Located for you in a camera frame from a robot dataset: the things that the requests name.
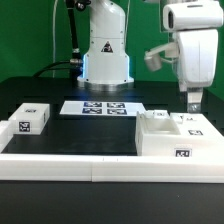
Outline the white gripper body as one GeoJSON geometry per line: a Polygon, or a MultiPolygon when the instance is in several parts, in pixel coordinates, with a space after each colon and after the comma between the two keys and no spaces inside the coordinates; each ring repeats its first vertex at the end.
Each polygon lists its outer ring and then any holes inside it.
{"type": "Polygon", "coordinates": [[[215,76],[218,31],[224,24],[218,1],[168,1],[162,10],[163,26],[177,43],[176,73],[189,104],[200,104],[203,88],[215,76]]]}

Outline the gripper finger with grey tip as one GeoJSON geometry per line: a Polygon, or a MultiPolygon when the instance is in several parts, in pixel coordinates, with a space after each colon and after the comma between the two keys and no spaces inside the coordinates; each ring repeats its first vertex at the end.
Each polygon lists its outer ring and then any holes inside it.
{"type": "Polygon", "coordinates": [[[199,103],[188,103],[187,111],[189,113],[199,113],[200,112],[200,104],[199,103]]]}

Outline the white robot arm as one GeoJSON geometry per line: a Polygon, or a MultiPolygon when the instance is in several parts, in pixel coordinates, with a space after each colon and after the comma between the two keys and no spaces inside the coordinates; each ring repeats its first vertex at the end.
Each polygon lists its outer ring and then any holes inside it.
{"type": "MultiPolygon", "coordinates": [[[[149,70],[172,65],[179,89],[187,95],[187,111],[201,110],[203,89],[212,85],[218,51],[218,28],[224,10],[218,0],[143,0],[159,6],[160,29],[166,44],[145,52],[149,70]]],[[[111,0],[93,0],[90,12],[90,46],[83,57],[81,86],[114,91],[130,85],[129,56],[125,52],[124,11],[111,0]]]]}

